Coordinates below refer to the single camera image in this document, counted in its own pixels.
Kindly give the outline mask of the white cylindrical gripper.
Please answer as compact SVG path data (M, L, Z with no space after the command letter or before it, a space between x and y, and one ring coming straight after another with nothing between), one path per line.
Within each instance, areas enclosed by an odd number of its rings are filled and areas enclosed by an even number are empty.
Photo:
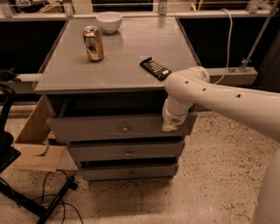
M163 116L163 132L171 132L177 129L188 116L189 104L182 104L175 99L166 99L164 102L162 116Z

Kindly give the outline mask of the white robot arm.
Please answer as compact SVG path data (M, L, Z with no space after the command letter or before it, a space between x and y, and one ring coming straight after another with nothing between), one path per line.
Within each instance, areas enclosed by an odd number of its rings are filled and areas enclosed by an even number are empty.
M195 66L169 74L164 81L162 130L181 125L194 104L210 109L280 142L280 94L212 84L207 70ZM252 224L280 224L280 150L264 173Z

